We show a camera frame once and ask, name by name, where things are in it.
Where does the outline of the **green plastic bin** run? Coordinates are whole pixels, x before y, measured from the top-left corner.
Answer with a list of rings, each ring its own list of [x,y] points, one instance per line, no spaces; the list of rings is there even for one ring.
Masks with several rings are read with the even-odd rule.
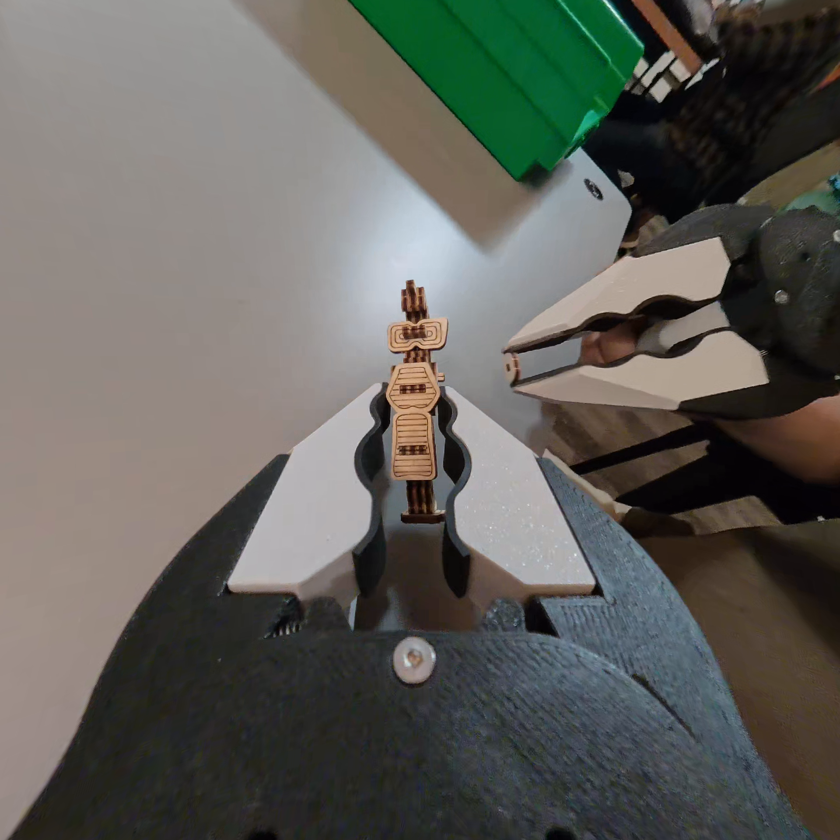
[[[606,1],[352,1],[517,182],[551,172],[644,53]]]

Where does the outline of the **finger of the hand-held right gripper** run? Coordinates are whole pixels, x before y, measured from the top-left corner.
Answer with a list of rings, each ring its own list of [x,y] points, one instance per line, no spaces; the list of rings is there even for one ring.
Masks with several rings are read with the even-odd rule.
[[[603,319],[631,317],[653,302],[711,301],[721,293],[730,265],[720,238],[624,257],[541,312],[504,351],[526,352],[563,341]]]
[[[640,351],[639,327],[624,322],[588,335],[576,364],[519,379],[514,392],[544,403],[675,412],[703,397],[770,383],[761,352],[734,331],[694,336],[688,349],[672,354]]]

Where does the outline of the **black chair base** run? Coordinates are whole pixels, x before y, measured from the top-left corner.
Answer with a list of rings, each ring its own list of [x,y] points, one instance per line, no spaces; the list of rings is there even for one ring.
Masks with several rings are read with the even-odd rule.
[[[696,422],[643,443],[573,465],[577,476],[663,452],[705,444],[703,456],[619,497],[632,507],[676,515],[755,497],[783,524],[839,518],[839,491],[804,482],[754,454],[709,422]]]

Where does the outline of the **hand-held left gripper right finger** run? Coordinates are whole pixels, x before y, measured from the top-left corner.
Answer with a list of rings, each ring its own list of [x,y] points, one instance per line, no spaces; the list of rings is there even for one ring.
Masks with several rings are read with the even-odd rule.
[[[451,387],[438,405],[444,578],[467,599],[591,595],[595,577],[531,449]]]

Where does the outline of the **wooden puzzle model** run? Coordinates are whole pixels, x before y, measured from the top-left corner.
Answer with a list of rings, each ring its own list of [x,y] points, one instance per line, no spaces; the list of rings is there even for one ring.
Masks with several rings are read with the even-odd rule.
[[[385,388],[392,410],[392,477],[406,484],[402,522],[437,524],[445,513],[434,494],[438,460],[433,420],[445,375],[433,354],[446,345],[448,321],[429,315],[425,289],[413,280],[402,289],[401,306],[403,319],[387,330],[389,351],[402,356]]]

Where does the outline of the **white desk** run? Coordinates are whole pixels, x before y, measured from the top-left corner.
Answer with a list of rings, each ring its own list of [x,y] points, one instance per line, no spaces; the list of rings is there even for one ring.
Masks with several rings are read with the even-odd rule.
[[[384,380],[406,280],[548,447],[501,349],[629,205],[583,151],[511,179],[349,2],[2,2],[1,57],[7,838],[164,567]]]

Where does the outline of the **person's right hand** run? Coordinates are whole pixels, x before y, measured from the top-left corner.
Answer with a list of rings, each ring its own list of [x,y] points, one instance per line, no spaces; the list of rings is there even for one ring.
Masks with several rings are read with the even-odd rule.
[[[839,396],[817,400],[791,414],[718,427],[756,455],[803,481],[839,481]]]

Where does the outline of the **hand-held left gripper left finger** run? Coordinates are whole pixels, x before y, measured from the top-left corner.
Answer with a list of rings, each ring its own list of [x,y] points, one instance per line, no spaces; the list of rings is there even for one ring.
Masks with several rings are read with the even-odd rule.
[[[232,593],[352,601],[375,590],[386,555],[375,480],[388,427],[376,383],[291,450],[227,580]]]

